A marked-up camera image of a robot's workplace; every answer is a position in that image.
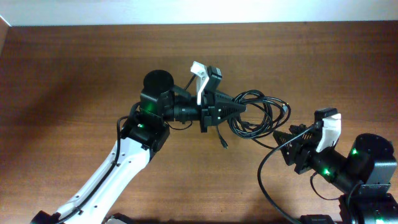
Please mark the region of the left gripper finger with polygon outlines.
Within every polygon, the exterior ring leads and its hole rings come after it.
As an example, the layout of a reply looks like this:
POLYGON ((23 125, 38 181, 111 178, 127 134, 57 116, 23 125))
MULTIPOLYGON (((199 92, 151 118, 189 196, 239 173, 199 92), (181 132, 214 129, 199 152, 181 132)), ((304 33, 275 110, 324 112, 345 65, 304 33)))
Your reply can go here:
POLYGON ((233 97, 229 96, 226 93, 216 90, 215 91, 215 101, 217 101, 217 102, 219 102, 219 101, 233 102, 233 97))
POLYGON ((215 103, 216 118, 215 124, 220 124, 228 119, 246 111, 246 106, 233 101, 217 101, 215 103))

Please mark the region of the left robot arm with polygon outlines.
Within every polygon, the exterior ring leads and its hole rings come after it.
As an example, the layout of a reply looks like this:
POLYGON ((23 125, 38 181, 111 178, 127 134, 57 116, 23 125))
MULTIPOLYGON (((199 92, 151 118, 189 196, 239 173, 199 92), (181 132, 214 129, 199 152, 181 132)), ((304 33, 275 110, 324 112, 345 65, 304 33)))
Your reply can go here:
POLYGON ((130 181, 158 153, 170 135, 171 121, 198 121, 205 133, 246 110, 246 106, 217 90, 219 68, 193 63, 197 93, 174 83, 165 70, 149 72, 139 102, 117 120, 117 140, 111 152, 84 186, 56 212, 39 211, 32 223, 103 223, 130 181))

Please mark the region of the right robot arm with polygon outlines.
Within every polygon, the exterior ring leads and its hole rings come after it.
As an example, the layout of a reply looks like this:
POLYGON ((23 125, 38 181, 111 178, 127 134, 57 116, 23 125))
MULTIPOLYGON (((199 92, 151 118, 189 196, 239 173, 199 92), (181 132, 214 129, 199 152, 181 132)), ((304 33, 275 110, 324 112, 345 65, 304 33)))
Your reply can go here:
POLYGON ((397 202, 388 192, 397 169, 392 143, 377 134, 360 134, 343 156, 335 149, 340 135, 341 114, 335 108, 316 110, 311 126, 291 125, 287 133, 273 133, 296 173, 314 170, 341 191, 343 223, 397 223, 397 202))

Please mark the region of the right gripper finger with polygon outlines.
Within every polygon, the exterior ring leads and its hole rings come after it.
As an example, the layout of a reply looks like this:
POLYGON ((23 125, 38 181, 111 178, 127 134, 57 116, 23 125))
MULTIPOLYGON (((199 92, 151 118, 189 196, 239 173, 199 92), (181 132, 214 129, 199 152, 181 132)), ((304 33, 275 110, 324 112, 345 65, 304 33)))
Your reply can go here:
MULTIPOLYGON (((299 134, 302 134, 305 130, 309 129, 309 126, 306 126, 304 124, 300 124, 300 125, 290 125, 289 131, 290 134, 293 137, 298 136, 299 134)), ((302 135, 302 137, 313 137, 315 135, 315 130, 311 129, 309 131, 307 131, 306 133, 304 133, 302 135)))
POLYGON ((305 153, 303 152, 303 131, 293 131, 292 133, 283 133, 275 131, 273 137, 277 143, 279 151, 282 153, 285 163, 288 166, 304 166, 305 153))

